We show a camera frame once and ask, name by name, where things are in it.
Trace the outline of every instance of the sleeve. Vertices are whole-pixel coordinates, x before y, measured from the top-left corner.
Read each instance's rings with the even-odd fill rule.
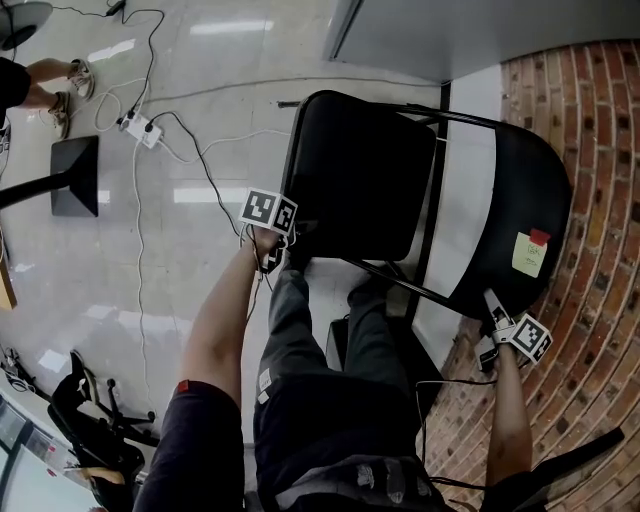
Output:
[[[135,512],[242,510],[244,445],[240,410],[224,391],[196,381],[178,385]]]

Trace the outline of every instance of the hand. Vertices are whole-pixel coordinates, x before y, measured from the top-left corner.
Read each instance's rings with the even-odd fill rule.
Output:
[[[280,234],[270,229],[260,228],[257,226],[248,227],[250,235],[255,236],[256,246],[258,247],[258,256],[263,257],[265,254],[271,252],[278,240],[280,240]]]

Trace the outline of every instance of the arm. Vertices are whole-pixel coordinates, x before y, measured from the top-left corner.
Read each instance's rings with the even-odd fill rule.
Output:
[[[531,427],[516,353],[508,344],[500,345],[498,351],[500,367],[487,460],[487,486],[516,473],[531,471],[533,457]]]
[[[261,228],[255,228],[254,233],[262,258],[280,235]],[[180,380],[216,386],[238,407],[240,357],[256,270],[253,243],[247,240],[200,308],[182,359]]]

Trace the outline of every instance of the red tape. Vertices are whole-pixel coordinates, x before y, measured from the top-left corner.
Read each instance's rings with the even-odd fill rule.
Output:
[[[551,238],[551,235],[545,233],[544,231],[540,231],[539,229],[531,228],[531,233],[529,234],[529,240],[540,247],[544,246],[547,243],[547,240]]]

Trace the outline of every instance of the cable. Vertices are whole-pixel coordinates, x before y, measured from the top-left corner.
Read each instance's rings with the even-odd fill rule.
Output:
[[[75,7],[54,7],[57,11],[75,11],[78,14],[82,14],[82,16],[97,16],[98,18],[110,18],[111,16],[107,16],[106,14],[98,14],[95,12],[83,12]]]
[[[276,84],[276,83],[284,83],[284,82],[299,82],[301,80],[344,80],[344,81],[353,81],[353,82],[377,82],[383,84],[391,84],[391,85],[401,85],[406,87],[432,87],[432,88],[441,88],[445,85],[451,83],[451,80],[446,82],[442,82],[440,84],[412,84],[408,82],[396,82],[394,80],[385,80],[384,78],[356,78],[350,76],[299,76],[299,77],[291,77],[291,78],[272,78],[269,80],[252,80],[249,82],[236,82],[235,84],[227,84],[220,85],[218,87],[212,87],[210,89],[202,89],[200,91],[187,92],[184,94],[178,94],[176,96],[161,96],[159,98],[151,98],[149,103],[155,103],[156,101],[172,101],[172,100],[181,100],[185,98],[191,98],[193,96],[198,96],[200,94],[209,94],[212,92],[224,91],[226,89],[234,89],[236,87],[251,87],[254,85],[265,85],[265,84]]]
[[[136,146],[133,149],[133,166],[132,166],[132,174],[133,174],[133,191],[136,194],[136,200],[138,202],[138,214],[136,216],[136,229],[138,231],[138,239],[140,240],[140,252],[138,253],[138,307],[140,308],[140,318],[138,322],[138,327],[140,328],[140,352],[142,353],[143,360],[143,369],[144,369],[144,383],[147,386],[147,400],[151,409],[155,412],[155,407],[153,405],[153,401],[151,400],[151,387],[149,386],[149,380],[147,378],[147,356],[144,352],[144,347],[146,343],[146,337],[144,335],[144,327],[142,325],[142,316],[144,315],[144,310],[142,308],[142,253],[144,252],[144,239],[142,238],[142,230],[140,229],[140,215],[142,214],[142,203],[140,202],[140,193],[138,192],[138,180],[136,175],[136,154],[138,153],[138,148],[140,147],[140,142],[136,142]]]
[[[202,152],[200,151],[200,145],[198,144],[198,139],[196,139],[195,135],[191,132],[191,130],[189,130],[189,128],[187,128],[185,126],[185,124],[178,117],[178,114],[176,114],[173,111],[162,112],[162,113],[154,116],[151,119],[151,121],[149,121],[149,125],[151,125],[154,120],[156,120],[159,117],[164,116],[164,115],[173,116],[176,119],[176,121],[178,121],[180,126],[182,126],[182,129],[189,134],[189,137],[191,137],[191,140],[193,141],[193,145],[196,147],[196,152],[198,153],[198,159],[202,162],[202,166],[204,167],[204,172],[205,172],[205,174],[207,176],[207,179],[209,180],[209,183],[211,183],[211,186],[213,187],[213,190],[216,193],[216,196],[218,198],[218,204],[220,205],[220,208],[222,209],[222,211],[225,213],[225,215],[229,219],[229,224],[231,224],[231,229],[233,229],[233,232],[236,234],[237,237],[239,237],[240,233],[238,232],[238,228],[236,227],[236,223],[233,220],[233,217],[231,216],[231,214],[229,213],[229,210],[227,210],[227,207],[224,205],[224,202],[222,201],[222,196],[220,195],[220,191],[218,190],[218,187],[216,186],[215,182],[213,181],[213,178],[211,177],[211,173],[209,172],[209,168],[207,167],[207,162],[204,159],[204,156],[203,156]]]
[[[2,148],[2,155],[5,156],[5,160],[4,160],[4,165],[2,166],[2,170],[0,171],[0,180],[2,179],[2,176],[4,175],[4,171],[7,170],[7,166],[9,165],[9,155],[11,152],[11,119],[9,119],[9,116],[6,116],[6,115],[5,115],[5,119],[8,125],[5,128],[4,135],[0,138],[0,144],[4,146],[5,140],[7,140],[9,146],[7,147],[7,149],[5,149],[4,147]]]
[[[528,359],[524,361],[520,366],[518,366],[518,370],[521,370],[522,368],[527,366],[527,364],[529,364]],[[422,430],[422,457],[420,460],[422,461],[423,465],[426,460],[426,453],[427,453],[427,426],[425,424],[425,419],[422,416],[422,411],[420,409],[420,396],[418,392],[418,386],[422,384],[468,384],[472,386],[492,386],[494,384],[497,384],[497,382],[498,382],[497,380],[488,380],[485,382],[478,382],[475,380],[465,380],[465,379],[419,380],[418,382],[416,382],[416,404],[418,406],[418,416],[420,417],[420,428]]]
[[[147,75],[145,77],[145,91],[149,85],[149,77],[151,75],[151,69],[153,68],[153,62],[155,60],[155,51],[153,49],[153,45],[151,44],[151,38],[153,37],[153,34],[156,33],[156,31],[160,28],[160,25],[162,25],[162,22],[164,21],[165,18],[165,14],[164,11],[161,9],[137,9],[135,11],[133,11],[131,14],[129,14],[129,16],[127,16],[125,18],[124,15],[124,9],[125,9],[126,5],[122,7],[122,24],[126,25],[126,23],[131,19],[131,16],[133,16],[134,14],[138,13],[138,12],[157,12],[160,13],[160,21],[158,22],[158,24],[155,26],[155,28],[151,31],[151,33],[149,34],[149,38],[147,39],[147,44],[149,45],[149,51],[151,52],[151,61],[149,62],[149,68],[147,69]],[[138,99],[136,99],[136,101],[133,103],[133,106],[129,109],[129,112],[133,112],[133,110],[136,108],[136,105],[138,104],[138,102],[140,101],[141,98],[143,98],[144,95],[144,91],[142,93],[140,93],[140,96],[138,96]]]
[[[154,119],[156,119],[155,116],[151,119],[151,121],[149,121],[150,123],[153,123]],[[204,156],[204,154],[209,151],[209,149],[212,146],[215,146],[216,144],[220,144],[221,142],[235,142],[235,141],[239,141],[239,140],[245,140],[245,139],[249,139],[251,137],[254,137],[256,135],[259,135],[261,133],[275,133],[277,135],[286,135],[287,137],[291,136],[291,134],[289,132],[281,132],[279,130],[270,130],[270,129],[265,129],[265,130],[258,130],[255,132],[250,133],[249,135],[243,135],[242,137],[232,137],[232,138],[227,138],[227,139],[218,139],[218,140],[214,140],[213,142],[211,142],[206,148],[204,148],[204,151],[202,151],[202,155]],[[174,158],[176,159],[178,162],[182,163],[182,164],[186,164],[186,165],[190,165],[190,164],[194,164],[196,163],[198,160],[200,160],[200,157],[198,158],[194,158],[193,160],[185,160],[184,158],[178,156],[176,154],[176,152],[171,149],[164,141],[160,141],[160,145],[167,150],[167,152]]]
[[[9,30],[11,32],[11,44],[13,44],[13,55],[11,57],[11,62],[16,61],[16,54],[18,53],[18,46],[16,45],[16,31],[13,25],[13,12],[11,9],[7,7],[7,4],[4,3],[4,0],[0,0],[0,5],[6,11],[7,17],[9,18]]]
[[[128,16],[125,17],[125,7],[126,4],[122,6],[122,18],[120,20],[120,22],[122,23],[122,25],[126,25],[127,22],[131,19],[131,17],[139,12],[156,12],[156,13],[160,13],[160,21],[158,21],[158,24],[155,26],[155,28],[151,31],[151,33],[149,34],[149,37],[147,39],[147,44],[149,45],[149,51],[151,52],[151,61],[149,62],[149,68],[147,69],[147,74],[145,76],[145,88],[144,90],[140,93],[140,96],[138,96],[138,98],[136,99],[136,101],[133,103],[133,106],[128,110],[128,112],[130,113],[134,113],[134,110],[136,109],[136,106],[138,105],[138,102],[140,102],[140,100],[142,99],[142,102],[140,102],[140,107],[138,108],[138,112],[140,111],[140,109],[142,108],[142,103],[144,102],[144,94],[147,91],[147,88],[149,86],[149,76],[151,75],[151,69],[153,68],[153,63],[155,61],[155,51],[153,49],[153,44],[151,43],[151,38],[153,37],[153,35],[156,33],[156,31],[160,28],[160,25],[162,25],[162,22],[164,21],[165,18],[165,13],[162,9],[136,9],[135,11],[129,13]],[[111,16],[113,16],[113,14],[98,14],[95,12],[84,12],[81,11],[79,9],[76,9],[75,7],[54,7],[54,9],[57,9],[59,11],[74,11],[77,12],[78,14],[82,15],[82,16],[97,16],[99,18],[110,18]]]

